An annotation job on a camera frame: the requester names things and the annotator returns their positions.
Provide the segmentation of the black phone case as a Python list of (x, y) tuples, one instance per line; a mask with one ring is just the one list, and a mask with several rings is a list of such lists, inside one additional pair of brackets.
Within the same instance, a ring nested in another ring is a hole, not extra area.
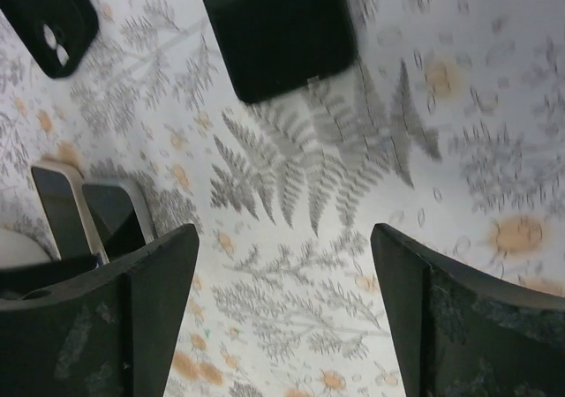
[(1, 11), (52, 79), (70, 77), (99, 32), (90, 0), (1, 0)]

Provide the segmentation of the dark smartphone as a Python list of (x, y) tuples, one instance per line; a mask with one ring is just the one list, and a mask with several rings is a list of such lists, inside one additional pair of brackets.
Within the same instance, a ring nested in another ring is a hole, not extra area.
[(254, 104), (347, 69), (347, 0), (202, 0), (238, 99)]

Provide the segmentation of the silver smartphone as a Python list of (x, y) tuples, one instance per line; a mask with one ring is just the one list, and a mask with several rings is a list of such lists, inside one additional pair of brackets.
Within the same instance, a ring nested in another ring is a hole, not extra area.
[(81, 188), (109, 261), (155, 240), (147, 202), (133, 180), (93, 178)]

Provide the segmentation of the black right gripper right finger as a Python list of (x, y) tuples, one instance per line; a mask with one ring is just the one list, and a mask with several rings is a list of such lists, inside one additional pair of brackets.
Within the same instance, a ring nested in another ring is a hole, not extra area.
[(562, 396), (564, 300), (378, 223), (371, 247), (408, 396)]

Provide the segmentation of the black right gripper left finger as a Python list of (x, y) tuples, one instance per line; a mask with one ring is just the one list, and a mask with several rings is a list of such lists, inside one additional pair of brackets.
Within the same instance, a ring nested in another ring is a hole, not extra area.
[(105, 265), (3, 269), (2, 395), (163, 395), (198, 251), (185, 224)]

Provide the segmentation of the blue smartphone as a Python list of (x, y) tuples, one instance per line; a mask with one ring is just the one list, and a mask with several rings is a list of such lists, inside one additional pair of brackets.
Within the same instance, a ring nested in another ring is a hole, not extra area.
[(61, 260), (94, 255), (109, 262), (82, 191), (83, 176), (73, 166), (40, 160), (30, 167), (49, 230)]

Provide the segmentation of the floral tablecloth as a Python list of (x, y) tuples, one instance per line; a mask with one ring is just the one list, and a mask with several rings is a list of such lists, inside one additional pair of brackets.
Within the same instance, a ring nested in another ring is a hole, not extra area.
[(1, 24), (1, 224), (55, 248), (30, 165), (143, 190), (200, 254), (168, 396), (403, 396), (370, 251), (385, 222), (564, 293), (564, 0), (350, 0), (348, 71), (248, 106), (202, 0), (91, 0), (48, 78)]

